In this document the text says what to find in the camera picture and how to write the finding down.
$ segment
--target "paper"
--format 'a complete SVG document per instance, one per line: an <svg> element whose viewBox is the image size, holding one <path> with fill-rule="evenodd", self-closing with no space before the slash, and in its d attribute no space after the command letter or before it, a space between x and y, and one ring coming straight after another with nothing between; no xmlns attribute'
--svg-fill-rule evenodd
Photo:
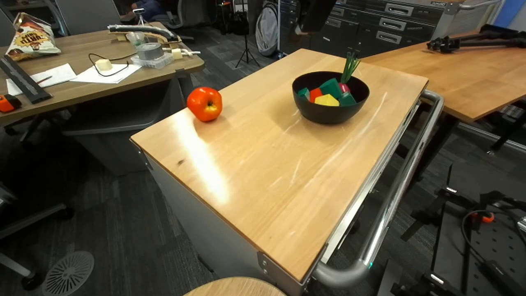
<svg viewBox="0 0 526 296"><path fill-rule="evenodd" d="M49 69L47 71L43 71L34 75L31 75L31 78L34 81L40 81L42 79L48 78L52 76L50 79L46 81L42 81L39 85L41 87L47 87L52 86L55 84L59 84L62 82L70 81L71 79L77 77L73 69L69 64L64 64L62 66L55 67L53 69ZM7 83L7 92L10 95L20 95L22 94L22 91L16 84L9 78L6 79Z"/></svg>
<svg viewBox="0 0 526 296"><path fill-rule="evenodd" d="M113 68L107 71L99 71L103 75L110 75L126 67L126 64L112 64ZM73 82L91 82L91 83L111 83L116 84L124 80L126 77L132 75L135 71L139 70L140 66L129 64L125 70L119 73L104 77L97 73L95 66L92 66L88 70L80 73L77 78L72 79Z"/></svg>

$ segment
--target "round wooden stool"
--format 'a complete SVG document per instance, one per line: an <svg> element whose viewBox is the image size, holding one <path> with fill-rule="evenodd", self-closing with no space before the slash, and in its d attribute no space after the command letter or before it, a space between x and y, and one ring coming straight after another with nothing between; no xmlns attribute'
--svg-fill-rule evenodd
<svg viewBox="0 0 526 296"><path fill-rule="evenodd" d="M226 278L197 287L185 296L285 296L275 286L253 278Z"/></svg>

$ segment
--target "duct tape roll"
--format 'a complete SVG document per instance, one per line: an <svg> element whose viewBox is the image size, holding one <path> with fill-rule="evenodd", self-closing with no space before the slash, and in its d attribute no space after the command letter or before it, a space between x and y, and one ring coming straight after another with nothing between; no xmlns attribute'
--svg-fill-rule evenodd
<svg viewBox="0 0 526 296"><path fill-rule="evenodd" d="M137 46L137 55L144 61L154 60L163 54L163 47L159 43L150 42Z"/></svg>

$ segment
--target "yellow block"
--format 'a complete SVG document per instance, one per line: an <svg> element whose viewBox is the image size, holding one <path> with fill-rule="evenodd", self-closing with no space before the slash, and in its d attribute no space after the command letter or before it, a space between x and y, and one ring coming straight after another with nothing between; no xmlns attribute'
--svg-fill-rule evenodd
<svg viewBox="0 0 526 296"><path fill-rule="evenodd" d="M337 99L335 99L333 96L331 95L323 95L323 96L319 96L317 97L314 102L316 104L320 104L320 105L325 105L325 106L339 106L340 105L340 102L338 102Z"/></svg>

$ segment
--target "ruler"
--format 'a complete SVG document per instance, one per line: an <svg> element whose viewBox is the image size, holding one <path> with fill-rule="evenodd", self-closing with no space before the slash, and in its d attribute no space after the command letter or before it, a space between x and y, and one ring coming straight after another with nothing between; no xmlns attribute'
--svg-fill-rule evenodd
<svg viewBox="0 0 526 296"><path fill-rule="evenodd" d="M26 95L27 99L32 103L52 98L38 83L36 83L29 75L27 75L22 68L12 60L8 55L0 57L0 68L4 73L13 80L13 82Z"/></svg>

